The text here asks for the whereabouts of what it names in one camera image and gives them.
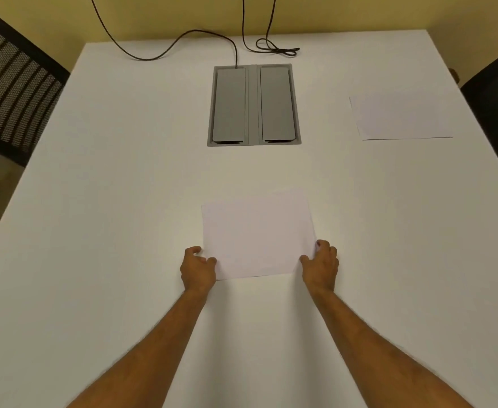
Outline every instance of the white paper sheet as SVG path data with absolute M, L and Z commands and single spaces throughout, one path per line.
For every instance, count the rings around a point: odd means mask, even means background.
M 293 272 L 300 255 L 313 258 L 315 231 L 300 189 L 202 206 L 204 255 L 217 279 Z
M 437 93 L 390 92 L 349 99 L 362 140 L 453 137 Z

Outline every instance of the forearm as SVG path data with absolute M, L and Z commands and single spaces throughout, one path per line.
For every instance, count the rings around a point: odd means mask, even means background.
M 469 408 L 451 387 L 388 342 L 333 292 L 313 292 L 369 408 Z
M 149 334 L 69 408 L 161 407 L 205 299 L 205 294 L 183 293 Z

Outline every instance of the table surface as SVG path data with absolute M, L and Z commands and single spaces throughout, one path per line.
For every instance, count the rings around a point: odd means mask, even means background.
M 249 37 L 253 43 L 255 37 Z M 63 406 L 182 291 L 201 204 L 300 187 L 337 293 L 475 406 L 498 407 L 498 159 L 425 31 L 275 36 L 302 144 L 207 147 L 220 39 L 137 62 L 88 44 L 0 223 L 0 407 Z M 169 41 L 126 43 L 152 56 Z M 349 95 L 427 90 L 451 139 L 362 141 Z M 363 407 L 299 275 L 220 281 L 167 407 Z

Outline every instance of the yellow wall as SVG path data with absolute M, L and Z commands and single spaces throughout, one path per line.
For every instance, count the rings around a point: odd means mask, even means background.
M 96 0 L 121 40 L 203 28 L 239 35 L 241 0 Z M 265 32 L 272 0 L 246 0 L 246 30 Z M 0 0 L 0 17 L 71 70 L 88 41 L 107 40 L 90 0 Z M 278 0 L 273 33 L 427 28 L 467 81 L 498 57 L 498 0 Z

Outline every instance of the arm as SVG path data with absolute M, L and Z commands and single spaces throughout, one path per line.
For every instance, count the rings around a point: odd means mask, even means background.
M 215 284 L 217 260 L 185 250 L 181 278 L 185 292 L 144 339 L 79 395 L 68 408 L 159 408 L 207 295 Z
M 334 294 L 339 261 L 319 240 L 303 279 L 369 408 L 471 408 L 449 385 L 388 342 Z

